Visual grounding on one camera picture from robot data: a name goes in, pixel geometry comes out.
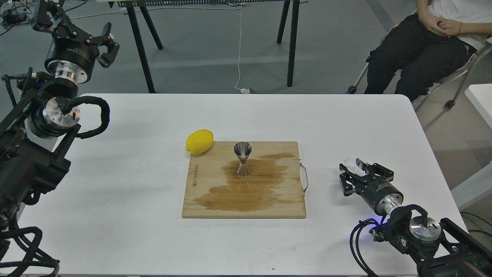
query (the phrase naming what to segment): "jigger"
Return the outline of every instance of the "jigger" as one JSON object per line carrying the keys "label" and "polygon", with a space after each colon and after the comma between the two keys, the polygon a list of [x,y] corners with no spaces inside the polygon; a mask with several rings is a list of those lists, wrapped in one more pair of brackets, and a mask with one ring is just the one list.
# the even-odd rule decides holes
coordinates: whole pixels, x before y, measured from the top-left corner
{"label": "jigger", "polygon": [[249,168],[247,167],[246,160],[251,154],[251,151],[251,144],[246,141],[238,142],[234,146],[234,153],[236,154],[236,156],[238,156],[238,159],[241,162],[239,164],[238,170],[236,171],[239,176],[249,175]]}

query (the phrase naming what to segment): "wet stain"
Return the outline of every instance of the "wet stain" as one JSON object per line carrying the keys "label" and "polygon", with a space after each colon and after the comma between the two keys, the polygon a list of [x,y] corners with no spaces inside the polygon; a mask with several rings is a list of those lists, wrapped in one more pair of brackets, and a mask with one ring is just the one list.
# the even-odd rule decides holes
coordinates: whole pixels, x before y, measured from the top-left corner
{"label": "wet stain", "polygon": [[274,189],[284,181],[288,166],[278,165],[281,159],[295,157],[290,153],[279,153],[248,159],[247,165],[251,174],[239,176],[236,170],[239,160],[230,161],[222,166],[227,185],[209,189],[207,194],[195,198],[194,201],[212,210],[224,211],[257,211],[271,207],[280,201],[281,195]]}

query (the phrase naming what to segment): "table leg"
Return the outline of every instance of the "table leg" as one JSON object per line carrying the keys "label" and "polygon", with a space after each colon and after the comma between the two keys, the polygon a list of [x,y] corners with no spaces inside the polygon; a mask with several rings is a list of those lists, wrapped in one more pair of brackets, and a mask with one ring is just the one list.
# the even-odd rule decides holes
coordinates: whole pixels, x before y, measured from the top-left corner
{"label": "table leg", "polygon": [[289,12],[290,0],[284,0],[282,17],[280,18],[280,26],[278,28],[277,43],[282,43],[283,30],[285,29],[285,22],[287,21],[287,13]]}
{"label": "table leg", "polygon": [[147,26],[149,27],[149,30],[151,31],[152,37],[154,38],[155,44],[157,45],[158,49],[162,49],[162,43],[160,42],[159,35],[157,34],[157,31],[155,30],[154,23],[152,22],[151,16],[149,15],[149,11],[147,10],[147,7],[143,6],[140,7],[140,11],[142,12],[142,15],[144,16],[145,22],[147,22]]}
{"label": "table leg", "polygon": [[290,47],[289,47],[289,67],[287,70],[287,87],[292,86],[294,79],[294,60],[296,56],[297,40],[297,22],[299,20],[299,0],[293,0],[292,3],[292,27],[290,29]]}
{"label": "table leg", "polygon": [[142,42],[142,36],[140,35],[140,30],[138,29],[135,9],[133,7],[127,7],[126,9],[128,11],[128,17],[130,18],[130,25],[133,31],[133,36],[135,37],[135,44],[137,45],[138,56],[140,57],[140,63],[142,64],[142,69],[144,71],[147,88],[149,89],[149,93],[155,93],[154,83],[152,82],[152,75],[149,69],[149,63],[147,62],[147,56],[145,55],[144,44]]}

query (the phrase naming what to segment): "wooden cutting board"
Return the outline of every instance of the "wooden cutting board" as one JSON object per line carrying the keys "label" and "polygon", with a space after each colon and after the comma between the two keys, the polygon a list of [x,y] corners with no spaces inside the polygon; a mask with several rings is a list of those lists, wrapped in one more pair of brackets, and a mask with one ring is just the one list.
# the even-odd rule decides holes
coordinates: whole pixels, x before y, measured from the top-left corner
{"label": "wooden cutting board", "polygon": [[236,143],[191,155],[183,218],[305,218],[297,142],[249,141],[248,176],[236,174]]}

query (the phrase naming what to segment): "chair wheel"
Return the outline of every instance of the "chair wheel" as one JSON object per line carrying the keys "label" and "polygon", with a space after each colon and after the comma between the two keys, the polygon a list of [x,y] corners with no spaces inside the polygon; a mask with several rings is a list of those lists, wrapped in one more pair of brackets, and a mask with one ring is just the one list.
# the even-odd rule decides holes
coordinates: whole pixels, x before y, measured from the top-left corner
{"label": "chair wheel", "polygon": [[456,102],[454,100],[448,100],[446,104],[444,104],[445,107],[452,108]]}
{"label": "chair wheel", "polygon": [[357,87],[354,87],[354,86],[348,87],[348,93],[354,94],[356,91],[357,91]]}

